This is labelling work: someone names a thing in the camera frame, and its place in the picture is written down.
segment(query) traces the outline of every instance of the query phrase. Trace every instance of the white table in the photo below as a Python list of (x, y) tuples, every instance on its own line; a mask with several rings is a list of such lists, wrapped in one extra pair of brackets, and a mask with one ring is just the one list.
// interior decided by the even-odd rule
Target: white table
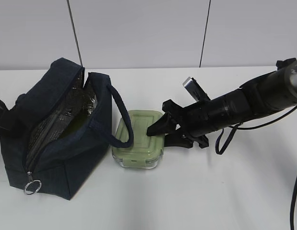
[[(103, 69), (127, 109), (159, 110), (172, 99), (194, 102), (183, 88), (194, 77), (210, 98), (274, 67)], [(0, 71), (0, 99), (9, 108), (46, 70)], [(261, 124), (279, 115), (252, 121)], [(120, 119), (113, 106), (113, 133)], [(274, 125), (238, 131), (223, 156), (210, 147), (166, 148), (152, 170), (120, 167), (110, 154), (71, 200), (9, 187), (0, 154), (0, 230), (288, 230), (297, 173), (297, 111)]]

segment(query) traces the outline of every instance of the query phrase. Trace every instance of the bag strap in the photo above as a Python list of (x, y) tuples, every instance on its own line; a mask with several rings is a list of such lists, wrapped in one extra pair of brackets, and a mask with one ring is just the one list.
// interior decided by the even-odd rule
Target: bag strap
[(101, 124), (100, 122), (98, 122), (95, 119), (91, 122), (90, 127), (94, 131), (101, 134), (103, 136), (103, 138), (106, 140), (106, 142), (108, 142), (110, 145), (112, 145), (116, 148), (129, 148), (133, 144), (134, 135), (133, 135), (131, 120), (130, 120), (128, 111), (126, 109), (126, 106), (125, 106), (119, 92), (111, 84), (107, 85), (107, 89), (111, 93), (111, 95), (119, 109), (119, 112), (122, 116), (122, 119), (127, 127), (128, 135), (129, 135), (128, 141), (122, 142), (122, 141), (118, 140), (117, 138), (115, 138), (112, 135), (112, 133), (111, 133), (111, 131), (109, 131), (109, 129), (106, 129), (103, 124)]
[(18, 137), (23, 133), (24, 128), (15, 110), (8, 110), (5, 103), (0, 100), (0, 136)]

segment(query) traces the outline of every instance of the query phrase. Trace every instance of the black cable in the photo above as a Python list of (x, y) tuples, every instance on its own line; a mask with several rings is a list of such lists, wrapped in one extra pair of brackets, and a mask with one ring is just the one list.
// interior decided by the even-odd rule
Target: black cable
[(288, 116), (289, 114), (291, 114), (292, 112), (294, 112), (295, 110), (297, 109), (297, 106), (295, 106), (293, 109), (291, 109), (289, 112), (285, 113), (284, 115), (280, 116), (279, 118), (273, 120), (273, 121), (270, 121), (268, 123), (264, 123), (262, 125), (259, 125), (259, 126), (254, 126), (254, 127), (241, 127), (241, 128), (237, 128), (238, 130), (253, 130), (253, 129), (257, 129), (257, 128), (261, 128), (261, 127), (265, 127), (265, 126), (268, 126), (270, 124), (273, 124), (275, 123), (276, 121), (279, 121), (281, 119), (283, 119), (284, 117)]
[(219, 135), (219, 137), (216, 139), (216, 142), (215, 142), (215, 152), (216, 154), (219, 154), (219, 155), (222, 155), (225, 150), (227, 149), (229, 143), (231, 142), (231, 140), (233, 139), (234, 137), (234, 134), (236, 132), (236, 130), (238, 129), (238, 127), (242, 125), (242, 123), (239, 123), (239, 124), (236, 124), (233, 129), (230, 131), (224, 145), (222, 146), (221, 150), (219, 149), (219, 145), (220, 145), (220, 140), (221, 140), (221, 137), (222, 135), (224, 134), (224, 129), (222, 129), (222, 132), (221, 134)]
[[(280, 116), (279, 118), (277, 118), (277, 119), (275, 119), (275, 120), (272, 120), (272, 121), (270, 121), (270, 122), (264, 123), (264, 124), (259, 125), (259, 126), (246, 127), (246, 128), (243, 128), (243, 127), (242, 127), (242, 128), (239, 128), (238, 126), (239, 126), (240, 124), (237, 124), (237, 125), (235, 125), (235, 126), (230, 126), (230, 128), (232, 128), (232, 132), (233, 132), (233, 135), (234, 135), (235, 132), (236, 132), (236, 130), (253, 130), (253, 129), (257, 129), (257, 128), (265, 127), (265, 126), (268, 126), (268, 125), (270, 125), (270, 124), (275, 123), (276, 121), (279, 121), (279, 120), (283, 119), (284, 117), (286, 117), (286, 116), (288, 116), (289, 114), (291, 114), (292, 112), (294, 112), (296, 109), (297, 109), (297, 106), (295, 106), (293, 109), (291, 109), (289, 112), (285, 113), (284, 115)], [(231, 135), (232, 132), (230, 132), (230, 134), (229, 134), (229, 136), (228, 136), (228, 138), (227, 138), (227, 140), (226, 140), (226, 142), (225, 142), (225, 143), (228, 142), (227, 145), (226, 145), (226, 148), (227, 148), (229, 142), (230, 142), (230, 141), (232, 140), (232, 138), (233, 138), (233, 135)], [(222, 149), (223, 149), (223, 147), (225, 146), (225, 144), (224, 144), (224, 146), (223, 146), (222, 149), (221, 149), (221, 153), (220, 153), (219, 150), (218, 150), (219, 142), (220, 142), (220, 139), (221, 139), (223, 133), (224, 133), (224, 129), (222, 130), (221, 135), (217, 138), (217, 140), (216, 140), (216, 142), (215, 142), (215, 152), (216, 152), (217, 154), (223, 154), (223, 152), (224, 152), (224, 151), (222, 152)], [(291, 229), (291, 230), (294, 230), (294, 210), (295, 210), (295, 207), (296, 207), (296, 202), (297, 202), (297, 178), (296, 178), (296, 182), (295, 182), (295, 184), (294, 184), (294, 188), (293, 188), (293, 192), (292, 192), (292, 199), (291, 199), (291, 206), (290, 206), (290, 229)]]
[(290, 229), (294, 230), (294, 209), (297, 202), (297, 178), (293, 187), (291, 206), (290, 206)]

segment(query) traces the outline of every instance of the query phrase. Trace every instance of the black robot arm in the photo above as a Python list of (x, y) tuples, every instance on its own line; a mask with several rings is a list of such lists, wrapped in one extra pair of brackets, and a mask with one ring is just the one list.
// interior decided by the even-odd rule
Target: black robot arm
[(165, 114), (147, 129), (147, 135), (167, 134), (166, 147), (192, 148), (196, 141), (205, 148), (209, 146), (205, 134), (297, 105), (297, 60), (277, 61), (276, 66), (277, 71), (256, 77), (213, 100), (195, 79), (188, 78), (183, 85), (197, 102), (184, 108), (172, 100), (163, 102)]

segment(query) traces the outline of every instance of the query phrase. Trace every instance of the food container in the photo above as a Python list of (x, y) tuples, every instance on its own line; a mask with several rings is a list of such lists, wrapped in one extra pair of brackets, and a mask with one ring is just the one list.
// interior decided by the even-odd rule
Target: food container
[[(162, 158), (165, 135), (149, 137), (146, 131), (162, 113), (150, 110), (130, 110), (128, 113), (134, 133), (133, 145), (127, 149), (113, 147), (112, 156), (122, 167), (152, 169)], [(123, 142), (128, 140), (127, 127), (122, 119), (116, 138)]]

